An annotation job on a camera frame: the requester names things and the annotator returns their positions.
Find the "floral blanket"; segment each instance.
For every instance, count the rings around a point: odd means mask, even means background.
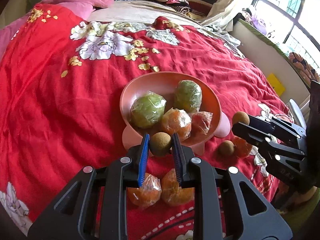
[[[287,118],[261,71],[209,30],[164,17],[152,25],[85,22],[67,8],[38,4],[0,64],[0,202],[23,233],[82,167],[126,154],[120,95],[151,71],[200,78],[230,120],[236,111]],[[246,159],[217,155],[231,138],[208,141],[204,159],[237,166],[271,200],[278,180],[256,147]],[[147,172],[162,178],[173,167],[171,156],[149,158]],[[160,200],[142,211],[128,202],[129,239],[191,239],[193,205],[171,208]]]

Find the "beige bed sheet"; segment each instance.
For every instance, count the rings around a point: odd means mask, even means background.
[[[164,16],[180,25],[191,25],[200,28],[201,25],[189,17],[161,4],[150,1],[115,1],[106,9],[100,9],[90,14],[88,21],[99,22],[138,22],[151,24],[159,16]]]

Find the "pink blanket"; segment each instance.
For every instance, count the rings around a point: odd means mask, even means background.
[[[93,6],[108,8],[113,2],[114,0],[42,0],[40,3],[61,5],[70,9],[75,15],[86,20],[90,13],[94,11]],[[0,30],[0,60],[2,59],[2,55],[10,40],[26,21],[28,16],[29,13]]]

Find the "plastic-wrapped orange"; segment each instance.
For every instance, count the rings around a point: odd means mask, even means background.
[[[250,155],[250,152],[252,150],[252,145],[250,143],[247,143],[244,139],[235,136],[232,139],[232,142],[235,146],[235,155],[239,158],[246,158]]]
[[[169,171],[161,180],[161,198],[170,206],[186,204],[195,198],[194,188],[181,188],[175,169]]]
[[[161,119],[161,129],[170,136],[177,133],[182,142],[190,136],[191,118],[186,111],[171,108]]]
[[[140,208],[147,208],[155,204],[161,196],[160,180],[146,173],[144,182],[140,188],[127,188],[127,196],[131,202]]]

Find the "green fruit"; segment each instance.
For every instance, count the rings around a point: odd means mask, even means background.
[[[202,102],[201,87],[191,81],[182,80],[179,82],[174,93],[174,108],[183,109],[187,113],[199,111]]]
[[[131,120],[140,128],[149,128],[159,122],[167,101],[160,95],[149,94],[137,98],[131,107]]]

